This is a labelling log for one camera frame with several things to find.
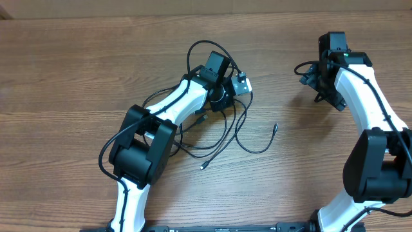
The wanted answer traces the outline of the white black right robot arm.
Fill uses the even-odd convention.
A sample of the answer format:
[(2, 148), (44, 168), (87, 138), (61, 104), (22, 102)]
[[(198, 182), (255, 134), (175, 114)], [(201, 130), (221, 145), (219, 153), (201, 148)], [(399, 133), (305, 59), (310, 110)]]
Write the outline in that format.
[(328, 32), (318, 40), (319, 58), (298, 70), (303, 85), (317, 92), (315, 102), (349, 108), (359, 139), (342, 172), (343, 190), (298, 231), (365, 231), (361, 220), (376, 211), (406, 218), (384, 206), (411, 196), (411, 129), (393, 111), (375, 78), (370, 58), (353, 52), (344, 32)]

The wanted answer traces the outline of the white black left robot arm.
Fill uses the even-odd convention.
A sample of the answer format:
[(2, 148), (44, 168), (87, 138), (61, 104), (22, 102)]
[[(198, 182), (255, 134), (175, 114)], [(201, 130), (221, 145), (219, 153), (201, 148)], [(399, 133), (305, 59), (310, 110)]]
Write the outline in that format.
[(110, 177), (118, 184), (117, 208), (107, 231), (141, 231), (149, 189), (163, 173), (178, 126), (209, 104), (211, 111), (228, 108), (233, 99), (225, 74), (233, 66), (228, 53), (211, 52), (205, 65), (183, 75), (175, 90), (157, 104), (128, 109), (109, 148)]

